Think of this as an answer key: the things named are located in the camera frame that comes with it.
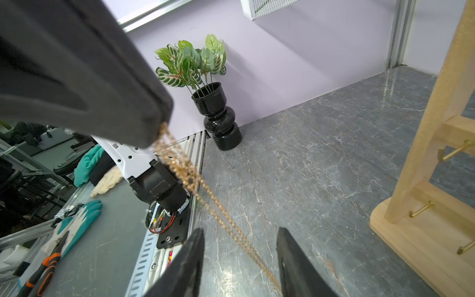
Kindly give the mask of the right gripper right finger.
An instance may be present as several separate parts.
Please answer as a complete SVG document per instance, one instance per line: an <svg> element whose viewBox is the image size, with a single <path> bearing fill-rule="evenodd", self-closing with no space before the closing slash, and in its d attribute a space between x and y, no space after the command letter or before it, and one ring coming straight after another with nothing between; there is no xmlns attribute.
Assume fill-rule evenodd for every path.
<svg viewBox="0 0 475 297"><path fill-rule="evenodd" d="M278 267L284 297L335 297L288 229L277 236Z"/></svg>

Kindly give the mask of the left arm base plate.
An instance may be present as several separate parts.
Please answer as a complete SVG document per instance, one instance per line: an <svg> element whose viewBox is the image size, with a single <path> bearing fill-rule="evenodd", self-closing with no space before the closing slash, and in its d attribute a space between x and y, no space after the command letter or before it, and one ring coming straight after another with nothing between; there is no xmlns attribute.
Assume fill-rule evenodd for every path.
<svg viewBox="0 0 475 297"><path fill-rule="evenodd" d="M166 249L183 243L188 237L190 205L182 212L167 212L158 203L152 204L145 217L145 226L158 238L157 249Z"/></svg>

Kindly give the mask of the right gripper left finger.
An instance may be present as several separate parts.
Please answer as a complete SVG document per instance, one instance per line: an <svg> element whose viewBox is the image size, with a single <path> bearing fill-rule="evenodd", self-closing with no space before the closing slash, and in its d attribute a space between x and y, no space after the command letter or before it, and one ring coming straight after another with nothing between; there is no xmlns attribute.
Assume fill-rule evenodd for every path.
<svg viewBox="0 0 475 297"><path fill-rule="evenodd" d="M145 297L199 296L205 251L204 230L195 229L164 274L146 292Z"/></svg>

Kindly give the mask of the wooden jewelry display stand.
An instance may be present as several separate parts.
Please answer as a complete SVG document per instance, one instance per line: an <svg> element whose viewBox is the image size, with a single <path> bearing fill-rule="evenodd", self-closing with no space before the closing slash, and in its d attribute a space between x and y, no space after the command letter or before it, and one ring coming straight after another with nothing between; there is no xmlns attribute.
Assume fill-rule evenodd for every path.
<svg viewBox="0 0 475 297"><path fill-rule="evenodd" d="M436 166L475 152L462 115L475 89L475 4L467 1L392 196L371 229L438 295L475 294L475 210L430 182Z"/></svg>

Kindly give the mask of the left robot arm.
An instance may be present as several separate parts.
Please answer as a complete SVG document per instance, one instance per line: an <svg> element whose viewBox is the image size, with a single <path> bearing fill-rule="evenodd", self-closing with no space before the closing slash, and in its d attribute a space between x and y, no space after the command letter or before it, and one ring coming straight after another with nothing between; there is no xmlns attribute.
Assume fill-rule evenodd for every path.
<svg viewBox="0 0 475 297"><path fill-rule="evenodd" d="M170 213L187 194L151 147L172 111L101 1L1 2L1 117L92 136L141 201Z"/></svg>

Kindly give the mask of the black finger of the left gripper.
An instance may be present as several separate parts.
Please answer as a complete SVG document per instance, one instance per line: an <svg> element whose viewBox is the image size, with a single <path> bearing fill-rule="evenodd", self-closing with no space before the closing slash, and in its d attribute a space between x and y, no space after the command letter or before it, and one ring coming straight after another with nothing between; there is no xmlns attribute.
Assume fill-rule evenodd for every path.
<svg viewBox="0 0 475 297"><path fill-rule="evenodd" d="M146 148L173 99L101 1L1 2L1 117Z"/></svg>

